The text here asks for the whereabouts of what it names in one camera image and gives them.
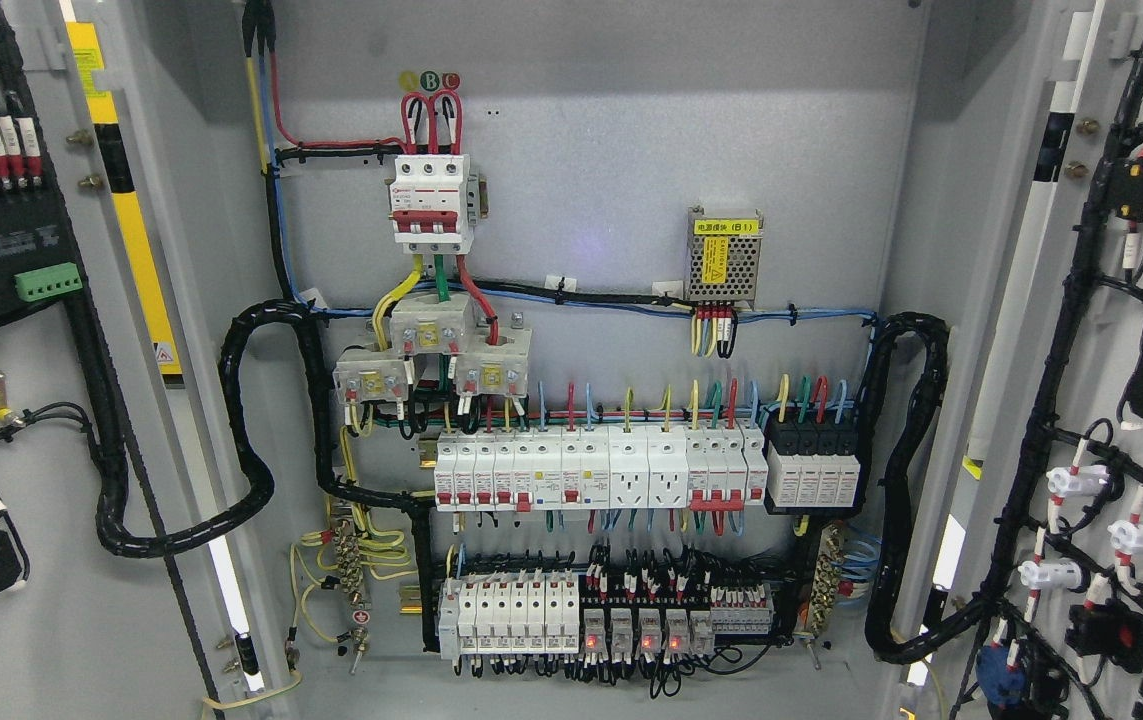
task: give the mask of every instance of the breaker label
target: breaker label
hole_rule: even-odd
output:
[[[700,281],[704,285],[727,282],[727,255],[730,254],[732,239],[713,235],[704,238],[704,267],[700,271]]]
[[[694,234],[758,234],[762,223],[758,218],[696,219]]]

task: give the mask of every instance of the circuit breaker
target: circuit breaker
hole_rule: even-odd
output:
[[[393,238],[408,255],[467,254],[469,155],[399,155],[389,184]]]

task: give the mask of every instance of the yellow label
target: yellow label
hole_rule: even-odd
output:
[[[419,346],[437,347],[438,323],[419,323]]]
[[[762,223],[758,218],[696,219],[695,234],[758,234]]]
[[[384,378],[378,373],[359,373],[357,377],[362,379],[362,389],[367,395],[384,395]]]
[[[122,241],[127,247],[127,261],[131,264],[131,277],[136,281],[139,304],[145,311],[145,326],[154,342],[154,359],[163,375],[181,374],[181,365],[175,357],[175,334],[171,331],[163,287],[158,279],[154,251],[149,246],[145,217],[139,208],[139,195],[135,192],[113,193],[113,208],[118,210],[118,226],[122,230]]]
[[[99,57],[99,50],[94,50],[91,47],[73,50],[73,59],[78,64],[78,74],[82,77],[82,93],[86,93],[87,97],[109,95],[107,91],[96,90],[95,78],[91,78],[91,70],[104,69],[104,59]]]
[[[498,365],[483,365],[483,387],[498,387],[504,383],[504,371]]]
[[[732,239],[726,235],[704,238],[704,269],[700,271],[700,281],[704,285],[721,285],[727,282],[727,254],[732,248]]]
[[[69,46],[73,47],[73,59],[78,65],[78,77],[82,81],[82,95],[87,97],[87,109],[91,111],[93,123],[117,123],[118,109],[113,105],[111,91],[96,90],[91,71],[104,67],[104,54],[99,53],[99,39],[91,23],[65,23]]]

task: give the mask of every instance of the black cable harness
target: black cable harness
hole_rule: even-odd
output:
[[[438,651],[437,621],[434,619],[433,546],[430,542],[431,512],[433,498],[413,497],[410,493],[374,491],[355,483],[344,483],[331,470],[331,378],[323,360],[323,341],[320,331],[321,319],[312,315],[306,305],[287,299],[269,299],[251,305],[234,318],[219,349],[219,386],[227,407],[229,430],[233,434],[238,465],[250,480],[251,487],[273,495],[273,474],[269,470],[247,435],[246,413],[242,407],[242,383],[238,377],[242,355],[251,334],[265,325],[288,325],[296,333],[299,359],[305,366],[305,382],[309,392],[312,429],[314,429],[314,471],[318,487],[343,501],[361,503],[369,507],[387,507],[405,512],[411,519],[411,544],[415,546],[416,568],[419,571],[419,597],[425,603],[423,619],[425,651]]]
[[[905,543],[908,523],[892,515],[896,511],[908,512],[910,506],[900,480],[887,471],[887,527],[882,537],[882,569],[869,591],[871,611],[865,621],[865,638],[879,661],[895,662],[895,664],[921,661],[972,626],[982,624],[988,627],[988,621],[1004,613],[1004,603],[1007,603],[1005,598],[1007,584],[1015,569],[1016,543],[1028,518],[1029,503],[1037,491],[1038,480],[1050,464],[1052,447],[1056,441],[1055,419],[1060,383],[1064,379],[1065,369],[1069,367],[1074,341],[1087,314],[1088,302],[1092,301],[1092,295],[1098,286],[1101,254],[1106,240],[1105,226],[1110,217],[1108,203],[1110,179],[1116,166],[1127,158],[1129,150],[1125,142],[1130,128],[1135,126],[1143,101],[1143,42],[1141,49],[1132,57],[1132,69],[1124,88],[1124,96],[1105,137],[1105,146],[1095,176],[1092,177],[1092,187],[1082,208],[1082,217],[1076,227],[1078,238],[1073,261],[1064,282],[1064,299],[1060,305],[1052,347],[1047,352],[1046,369],[1038,383],[1028,427],[1020,446],[1020,464],[1016,465],[1012,490],[999,518],[999,529],[988,575],[981,583],[978,592],[961,610],[950,615],[928,632],[910,638],[909,641],[901,643],[892,639],[892,615],[895,610],[895,598],[900,591],[908,550]],[[1098,705],[1089,694],[1089,689],[1084,689],[1088,705],[1093,705],[1095,711]]]
[[[37,423],[42,423],[42,421],[47,419],[73,421],[83,433],[88,433],[91,430],[91,419],[88,418],[87,410],[83,410],[81,406],[73,402],[53,402],[39,407],[37,410],[24,410],[19,416],[19,423],[0,427],[0,442],[11,442],[22,430],[31,429]],[[3,507],[0,510],[0,523],[7,525],[7,529],[10,530],[10,536],[15,543],[15,552],[18,553],[21,559],[21,578],[26,581],[32,563],[27,559],[27,551],[24,550],[24,542],[19,537],[19,529],[15,528],[15,520],[11,518],[9,509]]]

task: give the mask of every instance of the red breaker toggle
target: red breaker toggle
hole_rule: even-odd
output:
[[[759,501],[762,497],[762,489],[753,489],[754,501]],[[722,499],[721,489],[716,489],[711,493],[712,497],[704,499],[703,491],[692,491],[692,504],[690,510],[744,510],[744,491],[741,489],[732,489],[730,498]]]
[[[398,232],[447,233],[459,232],[459,215],[453,210],[393,210]]]

